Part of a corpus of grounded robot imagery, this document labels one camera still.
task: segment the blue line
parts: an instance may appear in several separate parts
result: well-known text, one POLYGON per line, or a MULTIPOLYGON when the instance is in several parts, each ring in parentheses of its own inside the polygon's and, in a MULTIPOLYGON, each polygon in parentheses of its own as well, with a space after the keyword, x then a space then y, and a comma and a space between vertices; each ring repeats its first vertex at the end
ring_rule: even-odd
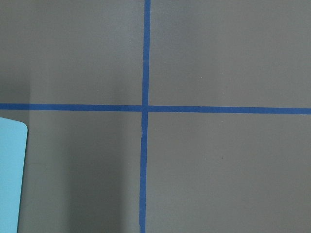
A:
POLYGON ((244 113, 244 114, 303 114, 311 108, 219 107, 219 106, 148 106, 148 112, 166 113, 244 113))
POLYGON ((151 7, 151 0, 145 0, 144 48, 143 48, 143 68, 142 68, 142 98, 141 98, 142 111, 141 111, 141 145, 140 145, 140 189, 139 189, 139 226, 140 226, 140 233, 146 232, 150 7, 151 7))
POLYGON ((0 110, 141 112, 140 105, 0 103, 0 110))

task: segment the light blue rectangle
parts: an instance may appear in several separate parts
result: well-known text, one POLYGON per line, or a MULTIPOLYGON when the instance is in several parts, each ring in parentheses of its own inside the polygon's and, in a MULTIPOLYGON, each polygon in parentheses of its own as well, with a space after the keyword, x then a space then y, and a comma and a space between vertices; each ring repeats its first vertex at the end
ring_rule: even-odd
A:
POLYGON ((0 232, 16 233, 27 126, 0 117, 0 232))

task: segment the light blue object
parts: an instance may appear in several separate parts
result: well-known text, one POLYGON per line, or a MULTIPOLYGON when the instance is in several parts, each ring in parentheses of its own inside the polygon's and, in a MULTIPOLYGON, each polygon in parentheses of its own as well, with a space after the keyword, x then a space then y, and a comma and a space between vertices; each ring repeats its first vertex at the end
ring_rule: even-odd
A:
POLYGON ((16 233, 27 126, 0 117, 0 233, 16 233))

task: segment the gray tile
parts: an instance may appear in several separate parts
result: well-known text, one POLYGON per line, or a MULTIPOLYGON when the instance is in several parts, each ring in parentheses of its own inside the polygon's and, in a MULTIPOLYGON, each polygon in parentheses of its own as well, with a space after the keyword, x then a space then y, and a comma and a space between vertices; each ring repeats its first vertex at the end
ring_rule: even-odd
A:
POLYGON ((140 104, 143 0, 4 0, 0 102, 140 104))
POLYGON ((157 0, 150 104, 310 107, 311 2, 157 0))
POLYGON ((147 232, 311 232, 310 121, 150 113, 147 232))
POLYGON ((19 233, 139 232, 140 113, 0 116, 29 128, 19 233))

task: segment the horizontal blue line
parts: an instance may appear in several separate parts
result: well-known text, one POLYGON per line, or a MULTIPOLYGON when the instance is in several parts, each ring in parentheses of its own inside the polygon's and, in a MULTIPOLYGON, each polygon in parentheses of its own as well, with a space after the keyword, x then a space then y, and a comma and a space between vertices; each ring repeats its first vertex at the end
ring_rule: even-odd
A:
POLYGON ((141 112, 140 105, 0 103, 2 110, 141 112))
MULTIPOLYGON (((142 112, 142 109, 143 107, 141 105, 0 103, 0 110, 142 112)), ((148 109, 148 112, 162 112, 162 113, 244 113, 244 114, 311 115, 311 108, 149 105, 147 109, 148 109)))
POLYGON ((148 112, 166 113, 250 113, 311 114, 311 108, 219 107, 219 106, 148 106, 148 112))

